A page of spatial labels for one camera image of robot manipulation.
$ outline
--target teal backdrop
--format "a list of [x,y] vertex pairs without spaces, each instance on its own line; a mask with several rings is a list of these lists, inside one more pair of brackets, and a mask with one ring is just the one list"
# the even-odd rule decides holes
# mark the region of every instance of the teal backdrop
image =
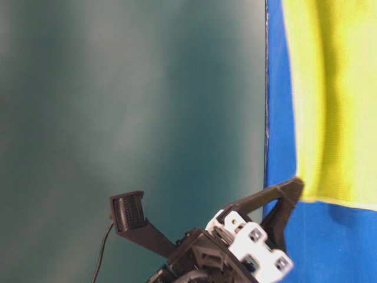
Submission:
[[[264,23],[262,0],[1,1],[0,282],[89,282],[111,195],[144,190],[175,241],[262,189]],[[163,262],[112,232],[98,282]]]

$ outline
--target yellow cloth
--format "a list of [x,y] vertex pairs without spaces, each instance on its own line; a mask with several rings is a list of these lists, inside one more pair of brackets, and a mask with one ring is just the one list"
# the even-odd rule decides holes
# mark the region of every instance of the yellow cloth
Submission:
[[304,201],[377,210],[377,0],[283,0]]

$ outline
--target blue panel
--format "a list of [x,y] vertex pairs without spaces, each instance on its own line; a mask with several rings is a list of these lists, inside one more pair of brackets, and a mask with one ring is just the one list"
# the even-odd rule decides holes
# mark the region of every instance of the blue panel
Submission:
[[[269,134],[267,185],[271,186],[292,178],[296,168],[280,1],[269,1]],[[377,282],[376,223],[373,211],[300,203],[286,229],[287,250],[296,266],[283,282]]]

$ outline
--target black cable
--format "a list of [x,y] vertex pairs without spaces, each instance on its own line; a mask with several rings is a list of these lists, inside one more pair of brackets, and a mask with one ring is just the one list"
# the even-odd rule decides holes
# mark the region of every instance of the black cable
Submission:
[[106,240],[107,240],[108,234],[110,233],[110,230],[111,230],[111,228],[112,228],[113,226],[114,226],[114,222],[112,222],[111,225],[107,228],[106,233],[105,233],[105,236],[104,236],[104,238],[102,239],[102,244],[101,244],[100,254],[99,254],[99,256],[98,256],[98,261],[97,261],[97,267],[95,268],[95,271],[94,271],[94,274],[93,274],[93,278],[92,278],[91,283],[94,283],[95,280],[97,279],[98,272],[100,271],[101,264],[102,264],[102,257],[103,257],[103,255],[104,255],[105,243],[106,243]]

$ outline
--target yellow fabric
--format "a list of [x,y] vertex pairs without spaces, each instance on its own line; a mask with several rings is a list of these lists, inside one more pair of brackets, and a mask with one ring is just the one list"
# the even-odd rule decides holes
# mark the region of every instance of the yellow fabric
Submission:
[[302,199],[377,210],[377,1],[283,0]]

